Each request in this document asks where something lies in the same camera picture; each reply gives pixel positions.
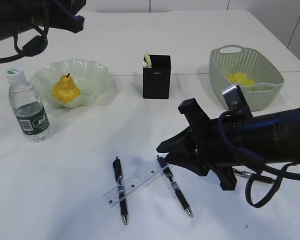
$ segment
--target black pen holder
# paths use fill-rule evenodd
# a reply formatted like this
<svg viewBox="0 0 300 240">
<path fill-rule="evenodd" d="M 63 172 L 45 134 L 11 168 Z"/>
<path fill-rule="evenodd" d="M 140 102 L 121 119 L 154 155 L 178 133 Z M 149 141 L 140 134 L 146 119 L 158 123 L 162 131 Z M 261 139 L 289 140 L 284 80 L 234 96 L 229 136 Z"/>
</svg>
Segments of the black pen holder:
<svg viewBox="0 0 300 240">
<path fill-rule="evenodd" d="M 168 99 L 170 89 L 171 58 L 169 55 L 149 56 L 152 68 L 143 68 L 143 98 Z"/>
</svg>

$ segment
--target clear plastic ruler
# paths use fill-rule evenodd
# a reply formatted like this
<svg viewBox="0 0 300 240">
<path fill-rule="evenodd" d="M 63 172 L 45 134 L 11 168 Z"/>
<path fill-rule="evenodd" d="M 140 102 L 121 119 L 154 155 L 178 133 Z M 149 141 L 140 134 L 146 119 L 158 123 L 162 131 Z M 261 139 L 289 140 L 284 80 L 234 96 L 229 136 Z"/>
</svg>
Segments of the clear plastic ruler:
<svg viewBox="0 0 300 240">
<path fill-rule="evenodd" d="M 118 187 L 114 187 L 108 191 L 102 198 L 106 201 L 107 205 L 112 208 L 119 201 L 125 199 L 127 196 L 131 195 L 134 191 L 140 188 L 142 185 L 147 183 L 149 180 L 158 177 L 160 174 L 163 174 L 163 170 L 168 167 L 166 165 L 164 168 L 161 168 L 157 159 L 151 162 L 149 165 L 140 168 L 137 170 L 131 177 L 123 182 L 125 189 L 125 197 L 119 199 Z"/>
</svg>

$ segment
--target white bottle cap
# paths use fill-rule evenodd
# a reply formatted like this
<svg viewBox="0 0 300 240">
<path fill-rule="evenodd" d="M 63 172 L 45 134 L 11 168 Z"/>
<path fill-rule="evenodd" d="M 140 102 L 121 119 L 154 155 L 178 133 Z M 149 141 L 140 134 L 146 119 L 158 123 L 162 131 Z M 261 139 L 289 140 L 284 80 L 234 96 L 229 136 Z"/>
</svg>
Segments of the white bottle cap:
<svg viewBox="0 0 300 240">
<path fill-rule="evenodd" d="M 14 84 L 25 80 L 26 76 L 22 68 L 10 68 L 6 71 L 6 79 L 9 83 Z"/>
</svg>

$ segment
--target green plastic basket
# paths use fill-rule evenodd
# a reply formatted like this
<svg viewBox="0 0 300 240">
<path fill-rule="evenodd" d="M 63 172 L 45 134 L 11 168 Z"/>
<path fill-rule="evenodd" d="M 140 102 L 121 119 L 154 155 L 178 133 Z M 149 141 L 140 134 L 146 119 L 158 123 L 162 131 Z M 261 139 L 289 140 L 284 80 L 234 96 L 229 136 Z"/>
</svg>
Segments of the green plastic basket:
<svg viewBox="0 0 300 240">
<path fill-rule="evenodd" d="M 239 52 L 221 52 L 238 48 Z M 275 99 L 284 84 L 284 78 L 276 67 L 260 52 L 239 45 L 227 45 L 211 51 L 209 77 L 211 86 L 221 104 L 228 109 L 222 90 L 233 83 L 228 73 L 245 73 L 254 80 L 251 86 L 240 86 L 251 111 L 265 109 Z"/>
</svg>

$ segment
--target yellow pear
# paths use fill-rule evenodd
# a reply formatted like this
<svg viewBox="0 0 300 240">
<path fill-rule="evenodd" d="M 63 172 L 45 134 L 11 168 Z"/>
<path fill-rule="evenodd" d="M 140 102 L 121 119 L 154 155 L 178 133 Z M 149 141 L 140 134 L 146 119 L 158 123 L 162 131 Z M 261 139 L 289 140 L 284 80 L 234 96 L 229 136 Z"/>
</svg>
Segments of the yellow pear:
<svg viewBox="0 0 300 240">
<path fill-rule="evenodd" d="M 67 104 L 78 97 L 81 92 L 68 73 L 60 77 L 60 80 L 53 86 L 51 94 L 59 102 Z"/>
</svg>

